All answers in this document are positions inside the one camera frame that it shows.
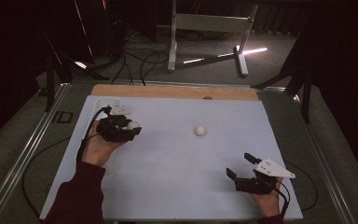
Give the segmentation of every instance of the equipment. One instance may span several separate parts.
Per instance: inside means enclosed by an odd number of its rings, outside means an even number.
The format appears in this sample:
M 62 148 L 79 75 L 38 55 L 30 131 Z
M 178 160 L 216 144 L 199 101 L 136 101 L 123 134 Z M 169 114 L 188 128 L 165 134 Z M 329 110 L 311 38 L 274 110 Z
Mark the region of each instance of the equipment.
M 227 176 L 234 181 L 236 191 L 248 192 L 252 194 L 270 194 L 273 190 L 277 191 L 284 199 L 281 211 L 281 215 L 284 216 L 284 213 L 290 203 L 290 194 L 289 191 L 287 191 L 289 196 L 289 200 L 287 200 L 286 197 L 278 189 L 276 189 L 275 186 L 278 181 L 276 177 L 295 178 L 296 175 L 268 158 L 260 160 L 249 153 L 245 153 L 244 158 L 252 164 L 256 164 L 256 167 L 254 168 L 255 177 L 252 179 L 239 178 L 233 171 L 227 168 Z
M 138 122 L 127 119 L 127 117 L 124 116 L 129 115 L 130 110 L 121 105 L 121 100 L 116 99 L 113 105 L 103 107 L 98 110 L 97 113 L 95 113 L 81 142 L 80 149 L 77 152 L 77 162 L 81 161 L 84 147 L 87 140 L 89 140 L 89 133 L 92 124 L 102 112 L 104 112 L 107 117 L 100 119 L 100 122 L 97 126 L 97 133 L 107 142 L 132 141 L 135 135 L 138 135 L 142 130 Z

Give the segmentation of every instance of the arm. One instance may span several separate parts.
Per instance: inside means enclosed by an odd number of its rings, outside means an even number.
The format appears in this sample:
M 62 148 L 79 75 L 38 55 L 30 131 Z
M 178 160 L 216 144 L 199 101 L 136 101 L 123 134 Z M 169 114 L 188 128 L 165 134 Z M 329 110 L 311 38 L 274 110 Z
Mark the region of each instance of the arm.
M 276 189 L 279 189 L 283 178 L 277 178 Z M 251 194 L 255 204 L 258 207 L 262 219 L 259 219 L 257 222 L 259 224 L 282 224 L 283 216 L 279 209 L 279 194 L 277 191 L 273 190 L 270 194 L 259 195 Z
M 124 143 L 106 142 L 100 135 L 94 136 L 97 125 L 95 121 L 74 177 L 60 186 L 44 223 L 104 223 L 101 182 L 105 169 L 100 166 Z

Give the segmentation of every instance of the metal stand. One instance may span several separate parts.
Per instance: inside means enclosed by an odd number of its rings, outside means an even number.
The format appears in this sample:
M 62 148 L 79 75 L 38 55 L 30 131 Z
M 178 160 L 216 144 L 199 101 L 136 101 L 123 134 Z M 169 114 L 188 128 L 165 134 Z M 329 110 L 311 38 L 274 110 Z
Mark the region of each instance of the metal stand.
M 168 71 L 173 72 L 175 70 L 177 48 L 175 38 L 177 29 L 217 31 L 243 33 L 241 44 L 237 46 L 235 52 L 238 57 L 241 74 L 245 77 L 248 76 L 248 68 L 246 66 L 243 49 L 245 48 L 246 41 L 251 33 L 256 11 L 257 5 L 253 5 L 251 14 L 248 18 L 178 14 L 176 13 L 176 0 L 172 0 L 172 35 Z
M 298 91 L 304 86 L 303 90 L 303 100 L 301 104 L 301 115 L 303 119 L 310 123 L 310 88 L 312 85 L 312 69 L 311 68 L 300 68 L 298 66 L 294 66 L 290 69 L 287 69 L 285 72 L 281 72 L 278 76 L 273 77 L 263 83 L 253 85 L 251 88 L 253 89 L 265 89 L 269 85 L 280 81 L 286 77 L 292 77 L 287 87 L 284 89 L 284 92 L 289 95 L 296 95 Z

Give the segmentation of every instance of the wooden edge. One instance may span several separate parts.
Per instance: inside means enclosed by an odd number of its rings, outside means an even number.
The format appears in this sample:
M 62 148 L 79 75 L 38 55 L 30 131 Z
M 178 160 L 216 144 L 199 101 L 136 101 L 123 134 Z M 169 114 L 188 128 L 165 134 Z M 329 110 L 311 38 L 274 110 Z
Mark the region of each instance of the wooden edge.
M 258 101 L 257 93 L 249 88 L 185 87 L 185 86 L 132 86 L 98 84 L 91 95 L 159 97 L 216 100 Z

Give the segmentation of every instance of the black curtain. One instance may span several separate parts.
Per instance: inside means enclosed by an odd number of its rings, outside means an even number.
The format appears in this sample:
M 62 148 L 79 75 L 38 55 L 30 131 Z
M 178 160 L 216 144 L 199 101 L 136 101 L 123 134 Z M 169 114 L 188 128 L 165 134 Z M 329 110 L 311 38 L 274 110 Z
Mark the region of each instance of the black curtain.
M 35 76 L 45 70 L 39 4 L 0 1 L 0 129 L 38 91 Z
M 295 66 L 312 71 L 358 160 L 358 1 L 314 9 L 282 72 Z

